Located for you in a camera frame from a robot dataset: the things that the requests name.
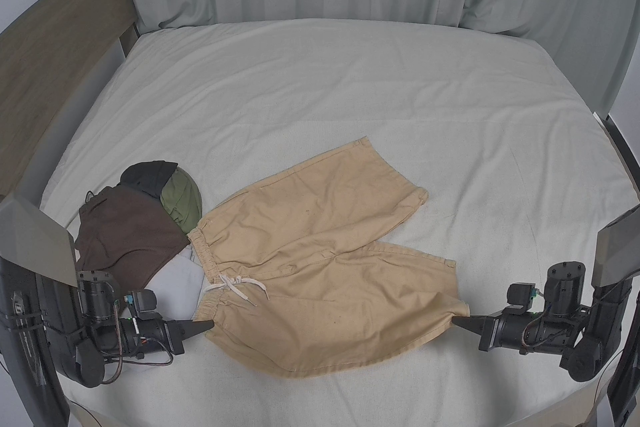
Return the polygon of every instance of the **mattress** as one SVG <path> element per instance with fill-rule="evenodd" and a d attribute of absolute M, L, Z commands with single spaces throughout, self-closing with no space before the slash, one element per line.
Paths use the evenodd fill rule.
<path fill-rule="evenodd" d="M 75 235 L 86 191 L 164 159 L 196 180 L 208 211 L 365 135 L 429 191 L 385 240 L 457 261 L 473 314 L 502 309 L 510 283 L 541 287 L 556 262 L 591 269 L 597 231 L 638 202 L 607 136 L 539 45 L 411 23 L 290 20 L 140 37 L 42 208 Z M 496 426 L 581 386 L 558 357 L 484 353 L 478 341 L 452 327 L 382 364 L 290 381 L 242 367 L 200 335 L 170 367 L 97 389 L 61 380 L 69 397 L 131 427 Z"/>

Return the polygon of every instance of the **white drawstring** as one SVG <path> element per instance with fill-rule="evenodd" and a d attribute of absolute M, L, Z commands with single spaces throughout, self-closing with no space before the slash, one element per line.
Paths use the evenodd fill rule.
<path fill-rule="evenodd" d="M 218 274 L 218 277 L 222 280 L 221 283 L 215 283 L 213 285 L 209 285 L 205 287 L 203 294 L 206 294 L 210 290 L 216 290 L 218 288 L 228 288 L 234 294 L 239 297 L 242 297 L 245 301 L 249 301 L 254 306 L 257 306 L 252 300 L 243 294 L 240 290 L 238 290 L 235 285 L 239 285 L 240 283 L 251 283 L 253 285 L 258 285 L 263 291 L 264 294 L 267 295 L 267 300 L 269 300 L 269 294 L 267 293 L 267 287 L 264 286 L 264 283 L 260 283 L 260 281 L 251 278 L 241 278 L 240 276 L 236 276 L 235 279 L 231 279 L 229 276 L 225 276 L 224 274 Z"/>

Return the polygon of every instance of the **bed frame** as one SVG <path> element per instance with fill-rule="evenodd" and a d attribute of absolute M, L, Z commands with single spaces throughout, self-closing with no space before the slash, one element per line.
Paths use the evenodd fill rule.
<path fill-rule="evenodd" d="M 0 199 L 42 191 L 138 38 L 132 0 L 38 0 L 0 34 Z"/>

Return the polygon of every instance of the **bed sheet wrinkle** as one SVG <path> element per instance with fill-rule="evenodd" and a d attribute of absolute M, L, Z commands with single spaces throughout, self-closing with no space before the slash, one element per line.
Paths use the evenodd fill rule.
<path fill-rule="evenodd" d="M 87 190 L 164 159 L 202 185 L 208 211 L 365 135 L 429 191 L 383 240 L 455 260 L 473 314 L 503 307 L 510 283 L 540 286 L 553 263 L 589 267 L 597 230 L 637 203 L 601 128 L 538 45 L 430 25 L 290 20 L 142 36 L 69 144 L 42 208 L 67 223 Z M 291 383 L 195 337 L 171 367 L 94 390 L 62 381 L 131 427 L 343 424 L 351 417 L 337 385 L 351 423 L 498 426 L 578 388 L 557 363 L 480 353 L 476 336 L 450 329 L 392 361 Z"/>

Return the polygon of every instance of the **bed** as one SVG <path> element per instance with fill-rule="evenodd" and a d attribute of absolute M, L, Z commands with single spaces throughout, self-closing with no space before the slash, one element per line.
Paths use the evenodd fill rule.
<path fill-rule="evenodd" d="M 141 36 L 68 143 L 41 208 L 76 235 L 88 190 L 115 185 L 130 164 L 165 159 L 196 180 L 208 211 L 365 135 L 429 191 L 385 239 L 455 260 L 473 314 L 504 307 L 510 283 L 541 285 L 553 263 L 590 269 L 597 231 L 638 202 L 602 127 L 536 43 L 412 23 L 289 20 Z M 71 399 L 131 427 L 496 426 L 583 386 L 556 357 L 481 353 L 477 343 L 453 327 L 377 366 L 290 381 L 247 370 L 198 336 L 170 367 L 97 389 L 61 381 Z"/>

